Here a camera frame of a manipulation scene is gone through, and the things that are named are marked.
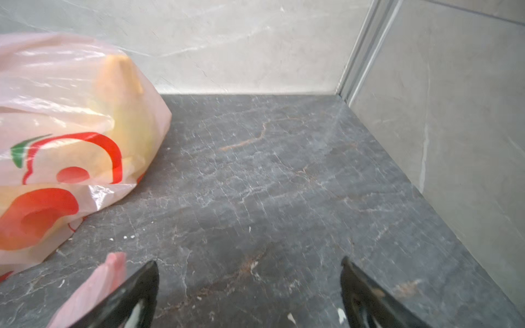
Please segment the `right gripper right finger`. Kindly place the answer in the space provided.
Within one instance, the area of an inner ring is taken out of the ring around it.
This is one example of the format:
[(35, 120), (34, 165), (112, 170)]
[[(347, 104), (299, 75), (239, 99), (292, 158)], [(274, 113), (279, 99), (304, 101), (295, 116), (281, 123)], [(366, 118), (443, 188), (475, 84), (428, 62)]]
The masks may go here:
[(350, 327), (430, 328), (349, 257), (341, 261), (341, 297)]

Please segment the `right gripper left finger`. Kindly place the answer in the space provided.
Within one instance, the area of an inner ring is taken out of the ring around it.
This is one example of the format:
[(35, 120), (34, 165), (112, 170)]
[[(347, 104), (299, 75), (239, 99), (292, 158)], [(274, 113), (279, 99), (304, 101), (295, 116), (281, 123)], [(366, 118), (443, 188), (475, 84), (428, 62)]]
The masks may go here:
[(148, 261), (73, 328), (142, 327), (153, 322), (159, 292), (159, 268)]

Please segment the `pink strawberry plastic bag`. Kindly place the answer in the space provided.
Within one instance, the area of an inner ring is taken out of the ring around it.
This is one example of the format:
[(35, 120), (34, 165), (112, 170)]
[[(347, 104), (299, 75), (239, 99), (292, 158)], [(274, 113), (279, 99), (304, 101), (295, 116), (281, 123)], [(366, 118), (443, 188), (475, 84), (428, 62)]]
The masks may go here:
[(126, 254), (110, 253), (105, 262), (53, 315), (47, 327), (70, 327), (117, 289), (127, 274)]

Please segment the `pink plastic bag front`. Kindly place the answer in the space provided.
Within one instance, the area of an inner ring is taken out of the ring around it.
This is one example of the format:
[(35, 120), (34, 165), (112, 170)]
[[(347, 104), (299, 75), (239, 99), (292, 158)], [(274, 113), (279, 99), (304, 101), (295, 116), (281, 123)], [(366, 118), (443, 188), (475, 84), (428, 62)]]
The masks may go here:
[(1, 279), (40, 264), (136, 188), (171, 111), (133, 60), (94, 38), (1, 36)]

